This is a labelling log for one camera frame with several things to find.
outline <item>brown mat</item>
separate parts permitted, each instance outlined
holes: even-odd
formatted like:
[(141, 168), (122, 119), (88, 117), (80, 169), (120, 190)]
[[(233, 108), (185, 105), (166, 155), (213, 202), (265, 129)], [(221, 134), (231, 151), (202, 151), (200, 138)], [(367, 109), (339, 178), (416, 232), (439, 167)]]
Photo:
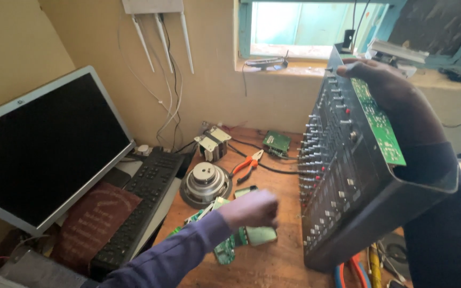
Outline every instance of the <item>brown mat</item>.
[(51, 258), (88, 276), (97, 252), (140, 203), (141, 198), (100, 182), (69, 209)]

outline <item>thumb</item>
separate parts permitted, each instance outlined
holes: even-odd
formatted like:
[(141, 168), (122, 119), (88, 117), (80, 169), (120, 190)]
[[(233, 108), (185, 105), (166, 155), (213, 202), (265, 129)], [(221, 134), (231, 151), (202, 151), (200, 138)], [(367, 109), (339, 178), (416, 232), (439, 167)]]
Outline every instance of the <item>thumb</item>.
[(359, 61), (337, 67), (337, 75), (362, 79), (368, 84), (377, 81), (380, 74), (379, 69)]

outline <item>sleeve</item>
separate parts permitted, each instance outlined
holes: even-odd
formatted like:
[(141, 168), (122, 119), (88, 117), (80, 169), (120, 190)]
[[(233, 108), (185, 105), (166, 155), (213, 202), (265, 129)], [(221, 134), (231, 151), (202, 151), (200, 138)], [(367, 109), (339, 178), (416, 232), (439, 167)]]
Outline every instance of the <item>sleeve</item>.
[[(436, 180), (458, 164), (450, 143), (403, 151), (408, 180)], [(414, 287), (461, 287), (461, 173), (458, 191), (404, 227)]]
[(231, 235), (218, 211), (186, 225), (161, 243), (108, 274), (100, 288), (176, 287), (204, 255)]

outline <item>keyboard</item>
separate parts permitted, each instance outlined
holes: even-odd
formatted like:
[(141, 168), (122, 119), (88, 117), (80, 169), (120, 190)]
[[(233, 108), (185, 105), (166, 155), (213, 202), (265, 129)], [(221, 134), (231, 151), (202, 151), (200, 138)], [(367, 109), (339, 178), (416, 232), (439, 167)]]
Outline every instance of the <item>keyboard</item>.
[(142, 201), (90, 262), (92, 279), (101, 281), (107, 273), (131, 260), (183, 159), (178, 154), (153, 151), (144, 160), (125, 186), (126, 191)]

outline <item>window frame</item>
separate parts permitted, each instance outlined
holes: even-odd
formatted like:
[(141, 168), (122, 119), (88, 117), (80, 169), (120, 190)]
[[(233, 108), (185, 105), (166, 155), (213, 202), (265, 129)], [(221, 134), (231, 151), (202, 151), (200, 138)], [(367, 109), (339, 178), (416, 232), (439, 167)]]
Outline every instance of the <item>window frame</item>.
[[(352, 3), (353, 0), (239, 0), (238, 13), (238, 57), (248, 59), (251, 56), (252, 41), (252, 4), (253, 2), (305, 2), (305, 3)], [(357, 3), (367, 3), (368, 0), (357, 0)], [(381, 16), (381, 24), (376, 28), (373, 37), (388, 41), (394, 25), (400, 17), (401, 10), (407, 0), (371, 0), (370, 3), (388, 4)], [(359, 52), (365, 52), (367, 44), (359, 47)], [(426, 68), (461, 66), (461, 45), (455, 55), (430, 55), (426, 60)]]

